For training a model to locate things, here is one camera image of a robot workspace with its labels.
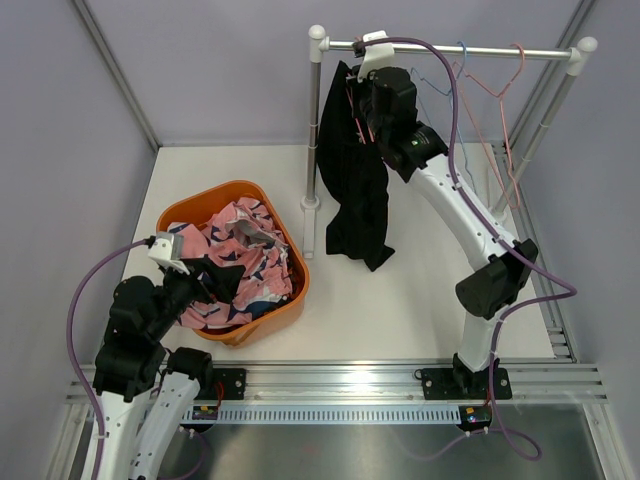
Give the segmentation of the pink patterned shorts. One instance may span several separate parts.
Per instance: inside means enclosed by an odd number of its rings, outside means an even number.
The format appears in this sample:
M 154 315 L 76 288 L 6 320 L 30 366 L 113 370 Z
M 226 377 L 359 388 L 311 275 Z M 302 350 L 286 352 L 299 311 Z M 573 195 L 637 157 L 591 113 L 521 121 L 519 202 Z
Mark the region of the pink patterned shorts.
M 246 271 L 237 295 L 223 303 L 193 303 L 178 324 L 196 330 L 223 330 L 251 323 L 292 299 L 290 245 L 264 202 L 241 197 L 203 225 L 173 222 L 168 231 L 184 237 L 182 260 L 208 256 L 219 267 L 242 265 Z

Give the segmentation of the pink hanger of black shorts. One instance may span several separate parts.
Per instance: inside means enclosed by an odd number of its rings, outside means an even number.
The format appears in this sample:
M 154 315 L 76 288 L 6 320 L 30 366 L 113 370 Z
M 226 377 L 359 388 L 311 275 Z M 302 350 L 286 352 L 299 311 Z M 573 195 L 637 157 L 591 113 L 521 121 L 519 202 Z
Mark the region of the pink hanger of black shorts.
M 374 135 L 367 123 L 364 113 L 363 101 L 363 83 L 359 80 L 358 74 L 360 70 L 359 64 L 354 64 L 347 73 L 346 95 L 349 103 L 351 117 L 356 125 L 356 133 L 358 140 L 362 145 L 374 142 Z

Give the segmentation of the blue hanger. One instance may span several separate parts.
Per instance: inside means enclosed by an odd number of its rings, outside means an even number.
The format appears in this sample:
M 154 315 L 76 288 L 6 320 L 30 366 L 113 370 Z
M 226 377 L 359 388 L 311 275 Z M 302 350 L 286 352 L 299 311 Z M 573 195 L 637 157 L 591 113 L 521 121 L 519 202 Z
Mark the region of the blue hanger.
M 463 40 L 458 40 L 457 44 L 462 48 L 462 55 L 463 55 L 462 64 L 458 67 L 458 71 L 455 73 L 456 83 L 459 83 L 460 77 L 462 75 L 463 68 L 466 65 L 466 60 L 468 58 L 468 53 L 467 53 L 467 45 Z M 411 67 L 410 68 L 410 75 L 411 76 L 415 76 L 422 84 L 429 86 L 432 90 L 434 90 L 439 95 L 441 95 L 443 97 L 446 97 L 448 102 L 449 102 L 449 106 L 453 107 L 453 88 L 452 87 L 450 87 L 447 91 L 444 91 L 444 90 L 440 89 L 439 87 L 434 85 L 432 82 L 430 82 L 427 78 L 425 78 L 419 72 L 419 70 L 417 68 L 415 68 L 415 67 Z M 425 104 L 422 101 L 422 98 L 421 98 L 420 95 L 417 96 L 417 100 L 418 100 L 418 104 L 420 106 L 421 113 L 424 115 L 424 118 L 427 120 L 428 125 L 431 126 L 432 125 L 432 121 L 431 121 L 431 119 L 429 117 L 429 114 L 427 113 L 427 109 L 426 109 Z M 457 135 L 457 139 L 459 140 L 460 147 L 461 147 L 462 153 L 463 153 L 464 170 L 469 175 L 470 179 L 473 179 L 473 174 L 471 173 L 470 168 L 469 168 L 469 157 L 468 157 L 467 150 L 466 150 L 466 144 L 465 144 L 464 138 L 461 135 L 461 131 L 460 131 L 460 127 L 459 126 L 456 127 L 456 135 Z

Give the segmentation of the black shorts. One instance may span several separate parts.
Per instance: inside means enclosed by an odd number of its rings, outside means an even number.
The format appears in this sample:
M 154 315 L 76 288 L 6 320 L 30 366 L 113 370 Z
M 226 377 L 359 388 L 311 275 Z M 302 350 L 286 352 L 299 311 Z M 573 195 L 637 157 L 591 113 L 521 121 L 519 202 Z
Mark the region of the black shorts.
M 362 145 L 346 95 L 350 67 L 337 64 L 326 97 L 316 161 L 322 181 L 339 204 L 325 231 L 328 255 L 361 260 L 377 270 L 395 250 L 385 244 L 388 228 L 387 168 L 375 143 Z

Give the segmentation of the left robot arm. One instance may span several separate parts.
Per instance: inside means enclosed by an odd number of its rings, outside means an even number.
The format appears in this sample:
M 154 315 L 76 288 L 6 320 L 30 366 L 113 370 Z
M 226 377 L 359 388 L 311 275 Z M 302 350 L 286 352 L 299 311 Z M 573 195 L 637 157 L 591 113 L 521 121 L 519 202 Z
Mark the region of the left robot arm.
M 215 409 L 241 400 L 246 372 L 216 368 L 209 353 L 189 347 L 167 352 L 162 339 L 195 302 L 230 301 L 244 274 L 209 259 L 168 267 L 156 286 L 144 276 L 118 284 L 104 343 L 87 391 L 94 409 L 85 479 L 155 479 L 175 431 L 196 400 Z

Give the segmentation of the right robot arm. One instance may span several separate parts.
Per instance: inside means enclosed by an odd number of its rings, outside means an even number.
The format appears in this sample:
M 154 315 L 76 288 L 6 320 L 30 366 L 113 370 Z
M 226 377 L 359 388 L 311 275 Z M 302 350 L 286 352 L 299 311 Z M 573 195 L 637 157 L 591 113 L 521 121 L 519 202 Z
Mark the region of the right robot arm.
M 452 232 L 473 272 L 455 286 L 465 310 L 461 346 L 436 388 L 484 399 L 497 378 L 491 345 L 500 313 L 525 287 L 539 250 L 517 240 L 449 164 L 450 148 L 417 118 L 417 88 L 407 70 L 383 67 L 353 80 L 358 112 L 382 161 L 418 191 Z

